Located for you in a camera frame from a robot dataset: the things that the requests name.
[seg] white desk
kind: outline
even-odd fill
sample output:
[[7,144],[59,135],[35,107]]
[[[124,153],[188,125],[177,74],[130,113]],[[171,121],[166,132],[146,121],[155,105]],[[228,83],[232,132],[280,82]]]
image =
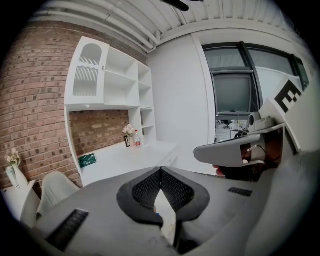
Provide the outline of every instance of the white desk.
[[1,189],[1,194],[12,216],[32,228],[36,223],[40,199],[33,190],[35,181],[29,182],[26,188],[15,189],[13,186]]
[[81,168],[83,186],[140,169],[171,166],[178,156],[176,147],[176,143],[155,141],[126,148],[123,142],[91,152],[96,163]]

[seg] white ceiling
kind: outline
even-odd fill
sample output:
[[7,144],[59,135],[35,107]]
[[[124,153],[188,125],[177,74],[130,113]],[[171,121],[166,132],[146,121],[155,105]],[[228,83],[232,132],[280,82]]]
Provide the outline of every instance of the white ceiling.
[[270,30],[292,29],[271,0],[182,0],[189,11],[181,12],[160,0],[54,0],[32,20],[82,20],[111,29],[145,52],[183,34],[210,29],[222,21],[251,22]]

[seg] black logo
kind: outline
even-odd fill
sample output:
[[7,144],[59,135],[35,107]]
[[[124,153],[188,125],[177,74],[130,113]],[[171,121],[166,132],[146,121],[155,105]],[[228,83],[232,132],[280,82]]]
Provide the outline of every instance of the black logo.
[[300,96],[299,89],[289,80],[274,99],[284,113],[287,113],[296,104]]

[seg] gray chair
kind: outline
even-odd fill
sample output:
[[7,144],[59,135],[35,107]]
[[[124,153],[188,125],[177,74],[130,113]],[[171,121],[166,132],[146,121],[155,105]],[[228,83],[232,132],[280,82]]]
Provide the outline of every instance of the gray chair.
[[63,173],[59,171],[50,172],[43,179],[41,201],[36,212],[37,218],[44,216],[54,206],[78,190],[79,188]]

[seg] green book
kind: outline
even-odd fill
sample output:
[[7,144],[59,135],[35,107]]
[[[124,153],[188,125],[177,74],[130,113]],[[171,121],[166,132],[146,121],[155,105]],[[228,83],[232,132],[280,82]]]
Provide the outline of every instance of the green book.
[[95,154],[87,154],[79,157],[79,165],[81,168],[92,165],[97,162]]

